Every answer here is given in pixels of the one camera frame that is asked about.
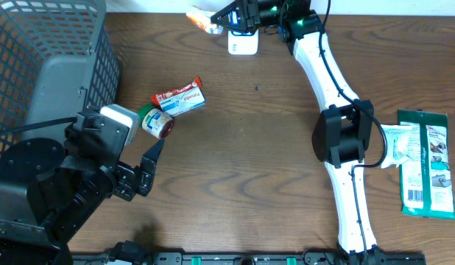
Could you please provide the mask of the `orange small carton box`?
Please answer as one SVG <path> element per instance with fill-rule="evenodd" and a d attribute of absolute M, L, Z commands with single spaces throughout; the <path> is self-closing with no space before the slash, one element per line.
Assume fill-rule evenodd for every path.
<path fill-rule="evenodd" d="M 221 35 L 224 28 L 211 22 L 211 16 L 213 14 L 214 12 L 191 5 L 186 12 L 186 17 L 202 31 L 211 35 Z"/>

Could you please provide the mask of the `green lid glass jar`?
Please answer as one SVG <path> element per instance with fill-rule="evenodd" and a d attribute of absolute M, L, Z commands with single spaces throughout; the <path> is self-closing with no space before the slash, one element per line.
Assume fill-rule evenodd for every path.
<path fill-rule="evenodd" d="M 138 115 L 140 127 L 158 139 L 167 137 L 174 126 L 173 118 L 153 105 L 144 105 Z"/>

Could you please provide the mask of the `white Panadol medicine box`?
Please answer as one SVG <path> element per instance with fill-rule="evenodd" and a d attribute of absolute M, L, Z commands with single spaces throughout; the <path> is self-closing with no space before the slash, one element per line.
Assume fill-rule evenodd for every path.
<path fill-rule="evenodd" d="M 160 102 L 162 111 L 170 116 L 178 116 L 204 104 L 205 97 L 199 88 L 192 88 Z"/>

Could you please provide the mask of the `red snack stick sachet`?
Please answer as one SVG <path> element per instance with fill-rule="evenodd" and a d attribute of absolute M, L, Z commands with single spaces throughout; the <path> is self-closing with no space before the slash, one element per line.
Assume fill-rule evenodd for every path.
<path fill-rule="evenodd" d="M 187 84 L 183 87 L 174 88 L 174 89 L 171 89 L 171 90 L 168 90 L 165 92 L 153 94 L 153 95 L 151 95 L 150 99 L 154 106 L 159 106 L 160 102 L 164 99 L 168 99 L 170 97 L 176 96 L 183 92 L 189 91 L 193 88 L 201 88 L 201 87 L 202 87 L 201 79 L 199 77 L 195 77 L 192 82 L 190 82 L 189 84 Z"/>

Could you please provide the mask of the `teal white tissue pack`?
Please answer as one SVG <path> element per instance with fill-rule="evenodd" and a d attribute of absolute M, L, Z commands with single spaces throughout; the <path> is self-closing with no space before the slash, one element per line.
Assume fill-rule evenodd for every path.
<path fill-rule="evenodd" d="M 387 152 L 381 168 L 385 169 L 391 165 L 398 167 L 410 160 L 408 143 L 412 127 L 410 125 L 383 125 L 382 128 L 386 136 Z"/>

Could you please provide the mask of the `green white wipes packet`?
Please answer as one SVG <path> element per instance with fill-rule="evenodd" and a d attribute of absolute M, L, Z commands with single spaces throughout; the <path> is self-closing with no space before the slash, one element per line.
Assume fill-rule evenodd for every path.
<path fill-rule="evenodd" d="M 402 213 L 455 219 L 448 155 L 448 116 L 419 110 L 399 110 L 399 125 L 411 127 L 410 160 L 400 165 Z"/>

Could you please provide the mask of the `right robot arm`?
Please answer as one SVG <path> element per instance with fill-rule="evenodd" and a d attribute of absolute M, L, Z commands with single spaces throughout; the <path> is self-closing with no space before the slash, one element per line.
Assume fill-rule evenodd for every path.
<path fill-rule="evenodd" d="M 342 76 L 328 44 L 327 18 L 310 1 L 233 1 L 210 17 L 241 35 L 275 27 L 313 88 L 320 116 L 312 133 L 317 159 L 328 171 L 339 219 L 338 245 L 346 264 L 370 264 L 376 249 L 364 191 L 371 129 L 382 126 L 371 101 L 361 100 Z"/>

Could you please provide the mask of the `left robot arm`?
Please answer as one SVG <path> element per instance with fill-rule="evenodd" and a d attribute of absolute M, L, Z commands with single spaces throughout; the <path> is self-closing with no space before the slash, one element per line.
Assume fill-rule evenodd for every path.
<path fill-rule="evenodd" d="M 63 123 L 63 143 L 31 138 L 0 157 L 0 264 L 74 264 L 68 243 L 105 199 L 152 189 L 163 140 L 132 167 L 120 160 L 130 128 L 95 110 L 22 130 Z"/>

